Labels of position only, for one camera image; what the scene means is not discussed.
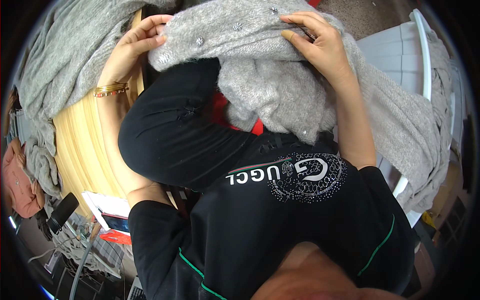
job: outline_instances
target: wooden table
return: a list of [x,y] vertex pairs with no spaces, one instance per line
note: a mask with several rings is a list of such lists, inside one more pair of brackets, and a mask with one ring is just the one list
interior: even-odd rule
[[[132,25],[136,26],[141,19],[140,9]],[[129,87],[127,96],[131,106],[144,90],[141,68],[129,80]],[[82,197],[85,190],[126,198],[107,160],[96,98],[92,93],[93,90],[53,119],[57,129],[55,161],[63,181],[61,195],[65,197],[72,192],[80,204],[76,212],[83,216],[91,214]]]

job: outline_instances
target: pile of grey sweaters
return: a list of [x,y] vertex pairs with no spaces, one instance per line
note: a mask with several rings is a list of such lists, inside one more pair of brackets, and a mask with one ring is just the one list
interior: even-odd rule
[[[174,0],[145,1],[163,9]],[[38,131],[36,150],[27,153],[35,177],[53,184],[55,128],[51,119],[79,101],[96,85],[132,13],[141,1],[69,0],[45,20],[19,76],[26,115]],[[335,125],[335,95],[328,82],[311,71],[305,58],[280,36],[296,30],[280,14],[315,11],[304,0],[212,0],[175,15],[165,27],[167,42],[149,53],[162,71],[199,58],[218,57],[218,86],[229,101],[227,118],[246,131],[258,118],[273,132],[291,132],[313,144],[319,131]],[[348,61],[369,109],[377,151],[409,181],[398,201],[405,211],[430,208],[444,181],[449,160],[451,89],[448,54],[435,33],[429,34],[432,102],[410,94],[368,64],[340,21],[320,13],[342,36]]]

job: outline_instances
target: red and green stripe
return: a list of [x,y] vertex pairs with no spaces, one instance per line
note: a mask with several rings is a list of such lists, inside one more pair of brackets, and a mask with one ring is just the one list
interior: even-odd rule
[[272,161],[272,162],[270,162],[270,163],[244,166],[244,167],[235,169],[235,170],[233,170],[233,171],[230,171],[230,172],[228,172],[228,173],[229,173],[229,174],[233,174],[233,173],[237,173],[237,172],[247,171],[247,170],[250,170],[250,169],[261,168],[261,167],[265,167],[265,166],[269,166],[269,165],[274,165],[274,164],[278,164],[278,163],[281,163],[281,162],[283,162],[283,161],[289,161],[289,160],[292,160],[292,158],[291,158],[291,157],[287,157],[287,158],[284,158],[284,159],[281,159],[281,160]]

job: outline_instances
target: gold bangle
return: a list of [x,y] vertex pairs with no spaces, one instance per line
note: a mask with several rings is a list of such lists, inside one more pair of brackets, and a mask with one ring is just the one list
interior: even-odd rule
[[111,92],[111,91],[117,91],[120,89],[124,89],[128,87],[128,83],[126,84],[111,84],[111,85],[106,85],[106,86],[99,86],[95,88],[96,93],[104,93],[104,92]]
[[118,89],[118,90],[113,90],[113,91],[97,92],[95,90],[94,93],[93,93],[93,97],[101,98],[101,97],[105,97],[105,96],[111,96],[111,95],[117,95],[117,94],[125,93],[126,91],[128,91],[127,87],[122,88],[122,89]]

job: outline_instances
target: finger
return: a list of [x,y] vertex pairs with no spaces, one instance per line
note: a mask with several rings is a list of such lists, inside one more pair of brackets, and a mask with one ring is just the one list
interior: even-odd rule
[[306,58],[310,55],[312,47],[315,47],[293,31],[283,30],[281,35],[292,43]]
[[170,21],[173,18],[172,15],[169,14],[156,14],[153,16],[149,16],[145,19],[143,19],[136,27],[135,29],[139,28],[144,31],[150,30],[150,28],[155,27],[156,25],[159,24],[165,24],[166,22]]
[[157,36],[157,35],[162,33],[164,27],[165,27],[165,25],[163,25],[163,24],[157,25],[153,28],[150,28],[150,30],[148,30],[145,35],[146,35],[146,37]]
[[140,55],[163,45],[166,40],[166,36],[155,36],[132,43],[131,47],[133,48],[134,54]]
[[[310,30],[310,29],[307,30],[307,32],[308,32],[309,34],[313,35],[313,36],[317,36],[317,35],[315,34],[315,32],[313,32],[313,31]],[[309,41],[309,42],[312,40],[308,35],[303,35],[302,38],[303,38],[304,40],[306,40],[306,41]]]
[[328,22],[321,15],[317,14],[316,12],[294,12],[293,14],[307,15],[307,16],[310,16],[312,18],[317,19],[318,21],[322,22],[323,24],[328,24]]
[[120,39],[119,44],[131,44],[146,37],[149,37],[146,36],[146,32],[150,31],[150,29],[154,28],[157,25],[164,24],[170,21],[172,18],[173,16],[169,14],[157,14],[149,16],[143,19],[135,28],[127,31],[127,33]]
[[286,23],[296,23],[305,25],[308,29],[315,32],[316,36],[322,35],[327,28],[326,24],[318,21],[317,19],[304,15],[304,14],[292,14],[288,16],[280,16],[280,19]]

